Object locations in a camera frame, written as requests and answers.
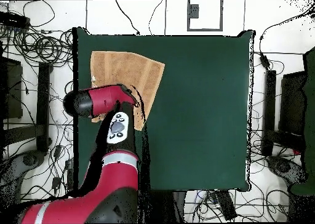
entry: cable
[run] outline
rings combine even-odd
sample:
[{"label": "cable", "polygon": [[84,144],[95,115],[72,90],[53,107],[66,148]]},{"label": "cable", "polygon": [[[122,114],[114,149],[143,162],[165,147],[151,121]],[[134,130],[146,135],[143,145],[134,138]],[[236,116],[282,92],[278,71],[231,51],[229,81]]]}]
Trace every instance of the cable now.
[{"label": "cable", "polygon": [[131,19],[126,15],[126,13],[121,9],[120,5],[118,4],[117,0],[116,1],[116,4],[117,6],[119,7],[120,11],[129,19],[130,23],[131,23],[131,26],[132,28],[137,32],[137,35],[140,35],[140,32],[134,27],[134,24],[132,24],[132,21]]},{"label": "cable", "polygon": [[164,36],[166,36],[166,12],[167,12],[167,0],[165,0],[165,24],[164,24]]},{"label": "cable", "polygon": [[151,18],[150,18],[150,21],[149,21],[149,24],[148,24],[148,27],[149,27],[149,31],[150,31],[151,36],[152,36],[152,32],[151,32],[151,30],[150,30],[150,23],[151,23],[151,20],[152,20],[153,15],[154,15],[154,13],[155,13],[155,10],[161,5],[162,2],[163,2],[163,0],[161,0],[161,2],[160,2],[160,3],[155,7],[155,9],[153,10],[153,13],[152,13],[152,15],[151,15]]},{"label": "cable", "polygon": [[275,192],[275,191],[278,191],[278,192],[280,192],[280,193],[284,193],[286,196],[288,196],[288,197],[290,197],[285,191],[282,191],[282,190],[272,190],[272,191],[270,191],[269,193],[267,193],[267,195],[266,195],[266,206],[267,206],[267,211],[268,211],[268,214],[269,214],[269,216],[270,216],[270,218],[274,221],[274,222],[277,222],[274,218],[273,218],[273,216],[271,215],[271,213],[270,213],[270,208],[269,208],[269,204],[268,203],[270,203],[270,202],[268,202],[268,196],[271,194],[271,193],[273,193],[273,192]]},{"label": "cable", "polygon": [[33,188],[35,188],[35,187],[39,188],[38,190],[43,190],[46,194],[49,194],[50,196],[55,197],[54,195],[52,195],[51,193],[49,193],[48,191],[46,191],[43,187],[41,187],[41,186],[39,186],[39,185],[34,185],[32,188],[30,188],[30,189],[28,190],[27,193],[21,194],[21,195],[23,195],[23,196],[21,197],[21,199],[23,199],[23,198],[25,198],[25,196],[29,195],[29,194],[30,194],[30,191],[31,191]]},{"label": "cable", "polygon": [[309,12],[314,6],[315,6],[315,1],[311,4],[311,7],[309,7],[309,8],[308,8],[305,12],[303,12],[302,14],[299,14],[299,15],[296,15],[296,16],[294,16],[294,17],[288,18],[287,20],[284,20],[284,21],[282,21],[282,22],[280,22],[280,23],[271,25],[271,26],[269,26],[268,28],[266,28],[266,29],[264,30],[263,34],[262,34],[262,35],[260,36],[260,38],[259,38],[259,51],[260,51],[260,53],[263,54],[263,53],[261,52],[261,41],[263,40],[263,36],[264,36],[264,34],[266,33],[267,30],[269,30],[270,28],[272,28],[272,27],[274,27],[274,26],[278,26],[278,25],[287,23],[287,22],[289,22],[289,21],[292,21],[292,20],[294,20],[294,19],[297,19],[297,18],[300,18],[300,17],[304,16],[304,15],[305,15],[307,12]]},{"label": "cable", "polygon": [[69,81],[68,83],[66,83],[66,86],[65,86],[65,94],[67,94],[66,88],[67,88],[68,85],[70,85],[71,83],[72,83],[72,86],[73,86],[73,80],[72,80],[72,81]]},{"label": "cable", "polygon": [[[23,6],[23,15],[24,15],[24,17],[26,17],[26,16],[25,16],[25,7],[26,7],[28,4],[33,3],[33,2],[36,2],[36,1],[29,1],[29,2],[27,2],[27,3],[24,4],[24,6]],[[32,25],[33,28],[39,28],[40,26],[44,26],[45,24],[48,24],[49,22],[51,22],[51,21],[55,18],[55,12],[54,12],[54,10],[52,9],[52,6],[49,5],[47,2],[45,2],[45,3],[50,7],[50,9],[52,10],[52,13],[54,14],[54,16],[53,16],[49,21],[47,21],[47,22],[45,22],[45,23],[43,23],[43,24],[41,24],[41,25],[38,25],[38,26],[33,26],[33,25]]]}]

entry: button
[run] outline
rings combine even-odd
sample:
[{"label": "button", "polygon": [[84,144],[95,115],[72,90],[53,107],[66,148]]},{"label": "button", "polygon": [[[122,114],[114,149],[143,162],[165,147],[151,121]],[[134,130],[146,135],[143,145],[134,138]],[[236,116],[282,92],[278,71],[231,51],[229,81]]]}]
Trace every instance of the button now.
[{"label": "button", "polygon": [[118,133],[125,129],[125,126],[121,122],[114,122],[111,125],[111,132]]}]

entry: white floor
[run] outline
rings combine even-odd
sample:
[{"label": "white floor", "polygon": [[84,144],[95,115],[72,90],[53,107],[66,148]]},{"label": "white floor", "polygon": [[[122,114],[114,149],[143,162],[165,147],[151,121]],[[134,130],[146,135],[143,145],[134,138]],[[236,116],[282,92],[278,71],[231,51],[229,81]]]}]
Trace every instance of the white floor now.
[{"label": "white floor", "polygon": [[[26,2],[27,1],[12,1],[9,4],[9,9],[22,14],[23,6]],[[298,15],[309,7],[308,0],[224,0],[222,32],[187,32],[187,0],[118,0],[118,2],[141,35],[149,35],[151,30],[152,34],[155,35],[208,34],[237,36],[243,30],[255,30],[254,51],[256,52],[259,51],[259,37],[267,27],[293,17],[294,15]],[[132,28],[128,19],[119,10],[115,0],[47,1],[47,3],[53,8],[55,18],[48,24],[37,29],[66,31],[74,26],[81,26],[86,27],[92,34],[135,34],[135,30]],[[199,0],[199,3],[202,10],[202,7],[205,8],[206,4],[210,3],[210,1]],[[156,8],[156,10],[151,19],[149,29],[148,24],[154,8]],[[31,19],[33,26],[45,23],[54,16],[49,6],[42,1],[28,4],[25,7],[25,15]],[[310,17],[302,17],[283,25],[270,28],[265,33],[264,39],[261,42],[261,51],[266,52],[268,59],[281,61],[284,64],[283,66],[280,62],[273,62],[273,69],[275,69],[277,73],[280,73],[283,69],[283,72],[277,76],[277,94],[280,94],[279,85],[284,74],[304,70],[302,54],[315,46],[314,27],[315,20]],[[53,32],[50,35],[58,38],[61,32]],[[9,46],[9,57],[22,62],[24,79],[35,85],[33,86],[27,82],[28,89],[36,90],[37,77],[35,72],[37,72],[38,69],[35,68],[34,72],[24,61],[23,57],[16,56],[13,53],[17,53],[16,49],[14,46]],[[259,56],[255,55],[254,65],[258,64],[260,64]],[[65,86],[73,79],[71,68],[71,63],[63,67],[57,67],[50,75],[51,88],[53,89],[50,93],[57,96],[59,99],[65,96]],[[264,73],[265,71],[261,65],[255,68],[255,93],[253,95],[253,104],[263,99],[263,94],[260,92],[263,92]],[[36,100],[37,92],[30,91],[30,93],[26,95],[25,91],[22,91],[22,101],[28,107],[34,119],[36,119]],[[277,98],[276,110],[279,110],[280,100],[281,96]],[[253,116],[260,118],[262,108],[262,103],[255,105],[253,107],[255,110]],[[71,142],[69,142],[68,139],[68,137],[71,139],[72,134],[72,118],[64,114],[62,103],[58,99],[51,101],[50,110],[49,136],[53,140],[52,147],[54,147],[55,143],[58,143],[67,146],[69,151],[68,155],[67,150],[65,150],[63,157],[58,162],[60,168],[57,166],[57,170],[59,175],[61,175],[65,161],[73,156],[73,150],[70,148]],[[5,128],[13,128],[32,123],[25,107],[23,107],[23,114],[21,119],[5,121]],[[253,129],[261,129],[261,119],[252,119],[252,126]],[[67,138],[62,137],[63,131],[66,132]],[[7,149],[8,154],[14,154],[22,143],[23,142],[10,145]],[[36,142],[33,140],[23,145],[19,149],[19,152],[33,150],[35,147]],[[300,163],[299,156],[297,156],[294,161]],[[52,174],[56,175],[54,170],[52,174],[50,173],[49,164],[51,163],[52,161],[46,158],[43,165],[27,174],[25,178],[30,178],[31,176],[45,172],[25,180],[22,186],[22,193],[26,193],[34,185],[43,186],[47,191],[51,189],[52,178],[54,177]],[[236,211],[239,215],[251,215],[256,217],[259,217],[263,213],[263,217],[249,218],[259,222],[272,222],[272,219],[266,211],[266,206],[263,206],[261,198],[263,195],[266,196],[267,192],[271,190],[280,189],[285,191],[285,184],[283,180],[273,175],[268,168],[262,167],[262,165],[257,163],[252,164],[250,172],[252,173],[250,179],[256,186],[253,185],[253,188],[245,193],[231,190],[231,195],[233,196],[237,208]],[[62,187],[59,195],[62,196],[64,191]],[[45,195],[45,192],[38,190],[38,188],[33,188],[31,193],[32,194],[27,195],[25,198],[41,199]],[[192,222],[193,220],[192,214],[189,213],[194,211],[196,207],[194,203],[201,201],[201,198],[196,198],[196,195],[197,191],[189,191],[186,197],[185,212],[187,214],[185,215],[185,220],[187,222]],[[279,192],[272,193],[268,199],[278,208],[281,207],[279,204],[283,206],[288,205],[287,196]],[[206,216],[203,214],[203,217],[212,218],[215,216],[213,211],[207,212],[206,214]],[[279,211],[277,211],[273,217],[277,221],[286,221],[286,216]],[[236,222],[241,221],[248,222],[250,220],[243,217],[236,219]],[[219,222],[219,219],[204,220],[203,222]]]}]

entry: red stripe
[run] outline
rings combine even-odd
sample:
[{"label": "red stripe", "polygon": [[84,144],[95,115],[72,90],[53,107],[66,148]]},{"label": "red stripe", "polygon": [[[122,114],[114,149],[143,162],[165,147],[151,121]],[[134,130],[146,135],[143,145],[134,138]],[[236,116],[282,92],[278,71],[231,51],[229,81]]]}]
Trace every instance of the red stripe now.
[{"label": "red stripe", "polygon": [[38,214],[38,212],[42,206],[43,206],[43,204],[35,204],[35,205],[31,206],[26,211],[26,214],[25,214],[21,224],[34,224],[36,217],[37,217],[37,214]]}]

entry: power adapter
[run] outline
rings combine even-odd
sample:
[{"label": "power adapter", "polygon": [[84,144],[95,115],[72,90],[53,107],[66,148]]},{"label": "power adapter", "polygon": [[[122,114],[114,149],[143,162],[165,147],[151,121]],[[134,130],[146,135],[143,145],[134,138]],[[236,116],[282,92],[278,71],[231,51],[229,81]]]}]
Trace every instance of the power adapter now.
[{"label": "power adapter", "polygon": [[57,194],[57,190],[60,189],[61,184],[62,184],[61,178],[59,178],[59,177],[54,177],[54,178],[52,179],[52,189],[54,189],[55,196],[56,196],[56,194]]},{"label": "power adapter", "polygon": [[266,70],[270,67],[269,60],[263,53],[260,53],[260,62]]},{"label": "power adapter", "polygon": [[222,209],[222,214],[225,220],[232,220],[237,217],[233,201],[228,191],[216,191],[218,202]]},{"label": "power adapter", "polygon": [[54,158],[55,161],[59,159],[60,153],[62,152],[62,146],[61,145],[57,145],[56,149],[54,151]]}]

